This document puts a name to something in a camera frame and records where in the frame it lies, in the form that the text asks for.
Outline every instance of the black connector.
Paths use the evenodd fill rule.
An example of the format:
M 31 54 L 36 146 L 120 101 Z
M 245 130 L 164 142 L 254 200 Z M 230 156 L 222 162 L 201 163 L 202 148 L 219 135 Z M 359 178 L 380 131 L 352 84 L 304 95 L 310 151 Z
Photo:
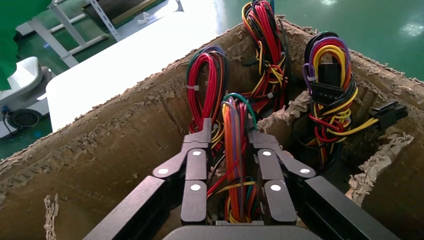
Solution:
M 343 88 L 321 82 L 311 82 L 310 89 L 312 91 L 312 101 L 324 106 L 332 104 L 343 94 Z
M 380 107 L 373 107 L 369 113 L 370 117 L 378 119 L 377 129 L 386 130 L 395 125 L 398 120 L 408 116 L 407 107 L 399 104 L 397 101 L 386 103 Z
M 326 62 L 318 65 L 318 79 L 320 83 L 339 87 L 342 76 L 340 63 Z

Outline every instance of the wire bundle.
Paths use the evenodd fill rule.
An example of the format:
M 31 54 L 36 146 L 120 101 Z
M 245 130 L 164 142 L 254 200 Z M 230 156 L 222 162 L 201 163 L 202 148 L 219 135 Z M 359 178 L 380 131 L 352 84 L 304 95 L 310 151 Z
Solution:
M 310 82 L 318 83 L 320 81 L 318 69 L 325 55 L 330 55 L 333 63 L 340 64 L 339 85 L 335 87 L 343 90 L 342 95 L 328 105 L 314 102 L 310 84 Z M 368 128 L 379 120 L 371 118 L 364 124 L 351 129 L 351 106 L 358 94 L 358 87 L 352 79 L 349 49 L 335 33 L 321 32 L 313 37 L 306 46 L 304 56 L 303 77 L 312 96 L 309 118 L 315 123 L 314 138 L 306 146 L 319 149 L 320 165 L 323 169 L 333 162 L 327 162 L 327 159 L 333 160 L 340 156 L 342 141 L 347 136 Z
M 208 66 L 209 73 L 204 101 L 199 94 L 199 76 L 203 68 Z M 225 52 L 219 45 L 209 45 L 200 49 L 191 59 L 187 70 L 187 97 L 188 104 L 193 115 L 189 125 L 190 133 L 202 130 L 204 118 L 211 118 L 216 123 L 212 131 L 212 154 L 219 159 L 223 155 L 224 128 L 217 120 L 221 101 L 228 85 L 229 63 Z
M 242 95 L 259 113 L 274 99 L 274 111 L 285 104 L 285 88 L 289 75 L 289 50 L 283 23 L 277 28 L 274 11 L 266 0 L 254 0 L 241 10 L 244 25 L 254 39 L 260 80 L 252 92 Z
M 210 197 L 215 193 L 228 190 L 228 197 L 225 199 L 225 220 L 230 223 L 248 223 L 252 221 L 254 209 L 256 209 L 254 207 L 256 188 L 252 177 L 248 177 L 252 181 L 244 182 L 246 177 L 244 152 L 248 141 L 246 133 L 248 112 L 252 116 L 254 112 L 247 100 L 237 93 L 231 93 L 224 97 L 221 105 L 224 121 L 226 173 L 208 190 L 207 195 Z M 238 183 L 216 191 L 224 180 Z

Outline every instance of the white machine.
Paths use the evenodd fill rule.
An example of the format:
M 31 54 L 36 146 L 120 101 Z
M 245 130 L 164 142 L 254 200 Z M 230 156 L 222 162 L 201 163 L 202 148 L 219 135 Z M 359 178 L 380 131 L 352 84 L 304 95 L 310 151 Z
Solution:
M 15 73 L 7 79 L 11 89 L 0 91 L 0 139 L 37 125 L 49 113 L 46 86 L 53 77 L 34 56 L 16 64 Z

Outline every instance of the cardboard scrap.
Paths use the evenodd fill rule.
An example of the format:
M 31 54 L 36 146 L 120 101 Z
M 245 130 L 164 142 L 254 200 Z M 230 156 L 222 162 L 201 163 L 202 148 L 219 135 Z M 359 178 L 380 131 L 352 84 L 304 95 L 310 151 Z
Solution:
M 45 206 L 45 239 L 46 240 L 56 240 L 55 234 L 55 218 L 58 216 L 59 212 L 59 200 L 58 195 L 54 196 L 54 200 L 50 195 L 45 196 L 44 206 Z
M 287 109 L 283 107 L 282 109 L 273 112 L 269 117 L 266 117 L 257 122 L 257 128 L 260 131 L 266 131 L 274 123 L 279 121 L 285 121 L 287 126 L 290 125 L 290 116 L 298 118 L 301 116 L 301 112 L 306 112 L 308 110 L 308 103 L 310 96 L 307 91 L 303 91 L 299 96 L 297 96 L 293 101 L 288 103 Z
M 365 196 L 372 191 L 379 174 L 392 164 L 402 148 L 410 144 L 414 137 L 404 132 L 402 135 L 391 134 L 387 139 L 390 140 L 388 144 L 380 146 L 373 156 L 359 166 L 363 172 L 350 176 L 350 190 L 347 195 L 358 206 L 362 205 Z

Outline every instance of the cardboard divider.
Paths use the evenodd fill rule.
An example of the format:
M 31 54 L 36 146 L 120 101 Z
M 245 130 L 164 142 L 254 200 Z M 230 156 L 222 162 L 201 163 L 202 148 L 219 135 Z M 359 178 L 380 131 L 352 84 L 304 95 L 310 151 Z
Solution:
M 292 71 L 300 77 L 303 51 L 312 32 L 286 21 L 284 28 Z M 250 91 L 259 78 L 257 66 L 241 66 L 255 55 L 244 26 L 240 24 L 208 44 L 221 45 L 226 51 L 228 91 Z M 83 237 L 155 166 L 179 152 L 192 118 L 185 86 L 194 52 L 1 162 L 0 239 L 45 239 L 44 199 L 55 194 L 60 223 L 55 227 L 57 239 L 67 239 L 59 235 Z M 362 206 L 399 237 L 413 239 L 424 229 L 424 207 L 420 205 L 424 201 L 424 86 L 359 53 L 352 51 L 351 59 L 360 87 L 353 107 L 357 121 L 368 117 L 370 107 L 389 100 L 408 107 L 409 117 L 395 130 L 414 140 L 381 173 Z M 292 100 L 300 92 L 294 86 L 288 87 L 296 93 Z M 307 94 L 301 93 L 287 110 L 260 121 L 259 128 L 286 144 L 290 123 L 307 111 L 307 101 Z M 361 141 L 355 139 L 349 144 L 352 150 L 361 147 Z

